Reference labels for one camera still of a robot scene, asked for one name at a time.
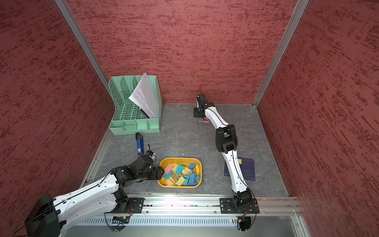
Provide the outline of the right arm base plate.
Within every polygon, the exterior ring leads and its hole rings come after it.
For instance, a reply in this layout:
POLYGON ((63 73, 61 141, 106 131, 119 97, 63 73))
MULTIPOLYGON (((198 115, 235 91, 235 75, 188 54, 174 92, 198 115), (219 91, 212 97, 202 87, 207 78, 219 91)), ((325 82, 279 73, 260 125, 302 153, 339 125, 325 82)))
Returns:
POLYGON ((238 202, 235 198, 220 198, 222 214, 259 214, 260 209, 256 198, 238 202))

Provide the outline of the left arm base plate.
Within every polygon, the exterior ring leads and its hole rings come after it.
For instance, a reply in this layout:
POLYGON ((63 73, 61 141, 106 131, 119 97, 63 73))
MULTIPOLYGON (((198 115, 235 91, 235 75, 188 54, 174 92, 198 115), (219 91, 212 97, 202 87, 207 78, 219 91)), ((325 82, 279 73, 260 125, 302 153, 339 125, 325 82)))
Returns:
POLYGON ((130 197, 128 199, 122 200, 121 202, 118 202, 111 213, 140 214, 144 206, 144 201, 144 198, 130 197))

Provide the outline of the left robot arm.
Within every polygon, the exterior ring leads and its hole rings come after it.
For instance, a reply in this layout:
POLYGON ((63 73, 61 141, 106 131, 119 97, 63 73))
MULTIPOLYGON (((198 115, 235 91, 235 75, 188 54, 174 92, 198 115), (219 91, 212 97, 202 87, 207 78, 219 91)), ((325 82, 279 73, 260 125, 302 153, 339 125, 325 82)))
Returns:
POLYGON ((59 237, 73 226, 100 214, 133 213, 140 207, 124 191, 145 180, 160 180, 164 170, 154 154, 141 155, 127 166, 111 169, 103 178, 70 193, 38 199, 25 219, 29 237, 59 237))

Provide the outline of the pink binder clip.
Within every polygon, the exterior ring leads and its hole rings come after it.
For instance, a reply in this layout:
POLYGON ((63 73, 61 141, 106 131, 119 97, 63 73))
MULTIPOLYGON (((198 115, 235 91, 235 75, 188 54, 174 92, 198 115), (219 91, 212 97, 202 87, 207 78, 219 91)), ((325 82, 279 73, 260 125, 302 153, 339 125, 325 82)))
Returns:
POLYGON ((164 169, 164 172, 165 172, 165 174, 169 174, 172 170, 173 170, 173 166, 172 166, 172 165, 169 165, 168 167, 166 167, 166 168, 164 169))
POLYGON ((208 119, 199 119, 198 122, 203 122, 209 124, 210 121, 208 119))

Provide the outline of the yellow plastic storage box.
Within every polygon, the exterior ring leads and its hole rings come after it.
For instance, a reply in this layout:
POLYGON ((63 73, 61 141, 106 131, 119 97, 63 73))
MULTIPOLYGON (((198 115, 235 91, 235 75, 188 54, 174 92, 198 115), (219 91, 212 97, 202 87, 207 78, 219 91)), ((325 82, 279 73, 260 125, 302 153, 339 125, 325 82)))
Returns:
POLYGON ((160 162, 163 176, 158 184, 164 188, 198 187, 202 182, 202 164, 195 158, 165 158, 160 162))

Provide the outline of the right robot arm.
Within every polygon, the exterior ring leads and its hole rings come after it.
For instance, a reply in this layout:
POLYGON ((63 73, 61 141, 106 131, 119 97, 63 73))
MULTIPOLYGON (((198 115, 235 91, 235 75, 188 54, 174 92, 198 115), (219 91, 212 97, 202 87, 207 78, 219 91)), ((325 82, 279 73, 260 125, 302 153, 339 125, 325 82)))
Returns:
POLYGON ((205 94, 198 95, 196 102, 197 107, 193 109, 193 116, 207 118, 215 127, 216 148, 224 157, 232 182, 234 193, 232 207, 238 213, 245 213, 254 206, 254 196, 244 180, 238 162, 236 128, 221 117, 215 105, 207 101, 205 94))

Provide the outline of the blue binder clip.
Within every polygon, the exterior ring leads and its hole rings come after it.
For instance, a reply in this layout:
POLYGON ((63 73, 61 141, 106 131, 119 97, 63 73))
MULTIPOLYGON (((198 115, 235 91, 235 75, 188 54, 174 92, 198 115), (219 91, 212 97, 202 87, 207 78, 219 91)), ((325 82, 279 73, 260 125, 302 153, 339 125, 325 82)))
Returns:
POLYGON ((191 174, 190 174, 190 177, 189 177, 189 180, 188 180, 187 185, 188 185, 188 186, 191 186, 191 187, 197 185, 196 174, 195 174, 195 173, 191 173, 191 174))
POLYGON ((195 170, 195 166, 196 166, 196 164, 190 164, 189 165, 189 170, 190 171, 194 171, 195 170))

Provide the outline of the pale yellow binder clip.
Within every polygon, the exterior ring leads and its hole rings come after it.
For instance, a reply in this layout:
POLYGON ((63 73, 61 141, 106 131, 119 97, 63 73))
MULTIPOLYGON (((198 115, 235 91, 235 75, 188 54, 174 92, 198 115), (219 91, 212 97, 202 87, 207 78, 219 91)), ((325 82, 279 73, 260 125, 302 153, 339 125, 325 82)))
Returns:
POLYGON ((189 169, 188 167, 182 169, 182 171, 181 171, 181 174, 183 176, 190 176, 192 173, 193 173, 193 171, 191 169, 189 169))

